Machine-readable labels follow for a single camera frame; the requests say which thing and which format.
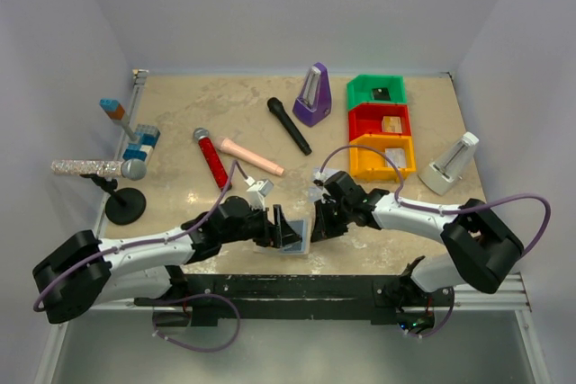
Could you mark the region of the green storage bin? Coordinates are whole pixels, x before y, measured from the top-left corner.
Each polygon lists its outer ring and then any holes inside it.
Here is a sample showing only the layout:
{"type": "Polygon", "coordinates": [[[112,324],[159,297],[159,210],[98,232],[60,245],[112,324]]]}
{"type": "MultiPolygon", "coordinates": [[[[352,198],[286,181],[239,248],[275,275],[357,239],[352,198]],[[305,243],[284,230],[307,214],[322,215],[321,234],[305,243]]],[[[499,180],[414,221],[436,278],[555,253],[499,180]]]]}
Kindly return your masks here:
{"type": "Polygon", "coordinates": [[[359,75],[346,85],[347,109],[361,103],[407,104],[402,76],[359,75]]]}

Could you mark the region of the pink microphone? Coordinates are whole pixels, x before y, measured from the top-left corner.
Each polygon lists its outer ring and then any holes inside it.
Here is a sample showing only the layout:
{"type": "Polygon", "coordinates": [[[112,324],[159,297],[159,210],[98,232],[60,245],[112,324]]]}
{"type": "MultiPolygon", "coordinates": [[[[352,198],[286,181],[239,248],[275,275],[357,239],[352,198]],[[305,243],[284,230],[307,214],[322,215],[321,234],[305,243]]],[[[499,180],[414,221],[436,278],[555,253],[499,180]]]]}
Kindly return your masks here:
{"type": "Polygon", "coordinates": [[[282,176],[284,168],[280,165],[238,145],[230,138],[218,137],[213,141],[214,146],[223,153],[234,156],[242,161],[248,162],[269,174],[282,176]]]}

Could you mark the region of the blue credit cards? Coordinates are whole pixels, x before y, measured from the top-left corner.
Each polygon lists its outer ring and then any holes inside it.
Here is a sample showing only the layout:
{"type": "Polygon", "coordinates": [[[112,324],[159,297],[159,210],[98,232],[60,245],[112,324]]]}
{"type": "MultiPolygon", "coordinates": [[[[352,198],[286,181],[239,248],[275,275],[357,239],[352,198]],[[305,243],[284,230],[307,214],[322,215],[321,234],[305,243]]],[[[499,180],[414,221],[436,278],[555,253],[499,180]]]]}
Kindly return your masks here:
{"type": "Polygon", "coordinates": [[[307,219],[293,219],[287,221],[290,228],[295,231],[301,240],[281,249],[282,255],[306,255],[310,249],[309,223],[307,219]]]}

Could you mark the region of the beige leather card holder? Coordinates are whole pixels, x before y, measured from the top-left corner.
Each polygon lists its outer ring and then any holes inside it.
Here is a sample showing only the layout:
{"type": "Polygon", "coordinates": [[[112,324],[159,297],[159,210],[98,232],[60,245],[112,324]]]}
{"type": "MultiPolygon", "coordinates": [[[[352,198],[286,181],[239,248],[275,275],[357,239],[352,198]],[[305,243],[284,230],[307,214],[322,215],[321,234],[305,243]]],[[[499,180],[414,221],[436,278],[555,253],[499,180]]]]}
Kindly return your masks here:
{"type": "Polygon", "coordinates": [[[288,220],[287,224],[292,228],[298,235],[301,236],[301,241],[290,244],[288,246],[283,246],[280,249],[275,249],[272,247],[261,247],[253,246],[253,251],[259,254],[265,255],[306,255],[310,251],[310,227],[309,221],[307,219],[293,219],[288,220]]]}

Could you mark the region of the card stack in yellow bin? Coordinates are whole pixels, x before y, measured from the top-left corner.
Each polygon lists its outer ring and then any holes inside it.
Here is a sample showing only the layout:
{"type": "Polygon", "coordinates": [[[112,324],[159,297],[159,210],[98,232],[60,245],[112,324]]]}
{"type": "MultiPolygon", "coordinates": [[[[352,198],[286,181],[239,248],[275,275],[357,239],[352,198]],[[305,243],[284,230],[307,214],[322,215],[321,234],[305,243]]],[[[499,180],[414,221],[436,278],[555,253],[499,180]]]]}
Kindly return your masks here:
{"type": "Polygon", "coordinates": [[[386,165],[398,169],[407,167],[405,150],[402,147],[389,147],[385,149],[386,165]]]}

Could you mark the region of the silver glitter microphone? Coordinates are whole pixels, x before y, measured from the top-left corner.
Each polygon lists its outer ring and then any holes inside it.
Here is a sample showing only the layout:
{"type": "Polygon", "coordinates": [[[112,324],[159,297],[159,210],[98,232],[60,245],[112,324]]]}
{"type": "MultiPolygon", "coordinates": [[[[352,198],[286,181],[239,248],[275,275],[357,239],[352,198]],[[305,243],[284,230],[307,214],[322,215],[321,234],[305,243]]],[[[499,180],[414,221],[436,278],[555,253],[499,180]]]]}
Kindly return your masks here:
{"type": "Polygon", "coordinates": [[[54,175],[125,178],[139,181],[147,174],[147,165],[139,159],[114,160],[54,160],[50,166],[54,175]]]}

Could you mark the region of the wooden block in red bin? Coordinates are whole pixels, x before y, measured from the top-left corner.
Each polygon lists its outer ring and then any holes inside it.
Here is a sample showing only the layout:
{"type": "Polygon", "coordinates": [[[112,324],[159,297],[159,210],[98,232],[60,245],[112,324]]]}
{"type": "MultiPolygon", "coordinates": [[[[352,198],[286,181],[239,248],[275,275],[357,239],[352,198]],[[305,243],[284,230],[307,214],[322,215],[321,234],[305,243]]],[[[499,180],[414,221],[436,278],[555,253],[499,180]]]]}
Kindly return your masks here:
{"type": "Polygon", "coordinates": [[[382,117],[382,131],[391,134],[403,134],[402,117],[399,116],[383,116],[382,117]]]}

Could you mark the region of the black microphone stand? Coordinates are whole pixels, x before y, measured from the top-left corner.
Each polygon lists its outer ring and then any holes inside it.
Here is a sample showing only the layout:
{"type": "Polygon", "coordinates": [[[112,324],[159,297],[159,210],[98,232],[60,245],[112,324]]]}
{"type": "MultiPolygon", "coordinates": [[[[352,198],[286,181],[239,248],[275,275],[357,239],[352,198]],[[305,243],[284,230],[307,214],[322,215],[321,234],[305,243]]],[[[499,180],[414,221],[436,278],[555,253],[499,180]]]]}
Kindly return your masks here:
{"type": "Polygon", "coordinates": [[[147,207],[145,195],[135,188],[118,188],[116,179],[106,180],[96,174],[82,174],[109,195],[104,214],[115,225],[126,226],[138,220],[147,207]]]}

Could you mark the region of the yellow storage bin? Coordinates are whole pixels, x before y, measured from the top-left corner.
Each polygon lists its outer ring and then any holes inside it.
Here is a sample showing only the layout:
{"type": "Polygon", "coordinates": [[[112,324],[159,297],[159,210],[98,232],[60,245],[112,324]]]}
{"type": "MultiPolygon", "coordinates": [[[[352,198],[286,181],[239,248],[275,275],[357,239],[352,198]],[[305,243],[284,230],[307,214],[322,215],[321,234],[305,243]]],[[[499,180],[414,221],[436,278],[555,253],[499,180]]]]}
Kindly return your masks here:
{"type": "Polygon", "coordinates": [[[386,165],[386,160],[372,150],[371,147],[385,154],[389,147],[402,147],[406,153],[407,167],[399,169],[403,179],[407,179],[417,171],[413,140],[404,135],[374,135],[364,134],[350,142],[349,172],[356,179],[367,182],[398,182],[399,178],[392,167],[386,165]]]}

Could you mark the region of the red glitter microphone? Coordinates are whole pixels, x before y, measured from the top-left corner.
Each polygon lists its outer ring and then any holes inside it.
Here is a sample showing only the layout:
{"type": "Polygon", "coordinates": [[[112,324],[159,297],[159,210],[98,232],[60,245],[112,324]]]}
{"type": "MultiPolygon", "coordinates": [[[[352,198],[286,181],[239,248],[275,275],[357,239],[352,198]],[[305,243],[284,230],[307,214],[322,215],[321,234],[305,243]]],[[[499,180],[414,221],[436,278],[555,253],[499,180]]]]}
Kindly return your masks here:
{"type": "Polygon", "coordinates": [[[230,185],[227,185],[229,175],[227,174],[217,150],[212,143],[209,131],[202,127],[196,128],[193,131],[193,139],[201,149],[202,155],[219,189],[221,191],[228,191],[230,189],[230,185]]]}

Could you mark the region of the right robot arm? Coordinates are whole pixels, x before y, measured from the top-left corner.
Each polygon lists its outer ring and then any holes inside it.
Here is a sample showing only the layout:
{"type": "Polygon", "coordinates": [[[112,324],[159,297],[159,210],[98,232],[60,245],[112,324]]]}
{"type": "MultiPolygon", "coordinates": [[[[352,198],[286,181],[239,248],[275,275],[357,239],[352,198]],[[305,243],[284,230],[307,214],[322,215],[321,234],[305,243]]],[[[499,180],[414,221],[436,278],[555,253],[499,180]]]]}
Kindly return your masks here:
{"type": "Polygon", "coordinates": [[[316,184],[323,193],[314,203],[311,242],[341,237],[354,223],[406,232],[445,247],[445,255],[417,257],[382,288],[383,297],[396,309],[420,305],[433,292],[462,284],[493,294],[524,253],[518,237],[479,200],[447,209],[421,201],[400,201],[388,190],[366,191],[342,171],[316,184]]]}

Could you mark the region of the purple metronome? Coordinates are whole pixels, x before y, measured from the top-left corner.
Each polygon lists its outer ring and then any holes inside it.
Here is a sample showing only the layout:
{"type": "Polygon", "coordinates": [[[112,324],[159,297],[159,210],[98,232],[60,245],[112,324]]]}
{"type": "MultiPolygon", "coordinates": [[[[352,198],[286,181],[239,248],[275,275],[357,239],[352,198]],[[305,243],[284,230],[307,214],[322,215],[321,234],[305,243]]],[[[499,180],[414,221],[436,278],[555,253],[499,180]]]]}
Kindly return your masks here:
{"type": "Polygon", "coordinates": [[[327,118],[332,109],[329,73],[320,62],[313,64],[294,101],[292,113],[307,127],[313,127],[327,118]]]}

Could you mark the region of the blue toy brick tower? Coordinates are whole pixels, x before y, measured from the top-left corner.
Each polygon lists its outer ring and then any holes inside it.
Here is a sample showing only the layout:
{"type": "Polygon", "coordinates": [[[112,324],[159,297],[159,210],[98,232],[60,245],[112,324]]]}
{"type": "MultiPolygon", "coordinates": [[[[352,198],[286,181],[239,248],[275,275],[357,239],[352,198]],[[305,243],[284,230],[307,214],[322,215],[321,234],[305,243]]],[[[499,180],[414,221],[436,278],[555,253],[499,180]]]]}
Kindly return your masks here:
{"type": "Polygon", "coordinates": [[[148,165],[161,136],[158,127],[138,124],[133,128],[129,114],[118,100],[101,99],[99,106],[114,124],[123,129],[127,137],[127,144],[121,158],[123,160],[137,159],[148,165]]]}

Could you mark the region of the black item in green bin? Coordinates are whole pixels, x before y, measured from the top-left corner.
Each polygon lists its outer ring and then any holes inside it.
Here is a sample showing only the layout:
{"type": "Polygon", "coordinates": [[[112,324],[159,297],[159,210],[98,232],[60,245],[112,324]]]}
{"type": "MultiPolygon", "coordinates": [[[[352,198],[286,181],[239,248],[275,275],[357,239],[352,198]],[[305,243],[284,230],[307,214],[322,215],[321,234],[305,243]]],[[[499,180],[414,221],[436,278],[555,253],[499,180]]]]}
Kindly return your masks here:
{"type": "Polygon", "coordinates": [[[391,100],[389,90],[386,87],[372,89],[372,97],[375,101],[389,102],[391,100]]]}

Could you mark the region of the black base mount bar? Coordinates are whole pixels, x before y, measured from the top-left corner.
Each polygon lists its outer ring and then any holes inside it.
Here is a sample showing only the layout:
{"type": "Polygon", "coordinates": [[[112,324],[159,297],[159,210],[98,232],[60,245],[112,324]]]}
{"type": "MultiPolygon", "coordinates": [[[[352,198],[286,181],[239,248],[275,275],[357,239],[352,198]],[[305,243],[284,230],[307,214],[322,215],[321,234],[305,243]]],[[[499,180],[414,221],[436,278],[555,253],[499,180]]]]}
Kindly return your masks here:
{"type": "Polygon", "coordinates": [[[394,275],[242,275],[187,274],[161,299],[137,298],[152,307],[161,326],[216,326],[234,319],[233,303],[244,320],[357,320],[395,325],[401,312],[431,312],[448,307],[449,289],[419,293],[394,275]]]}

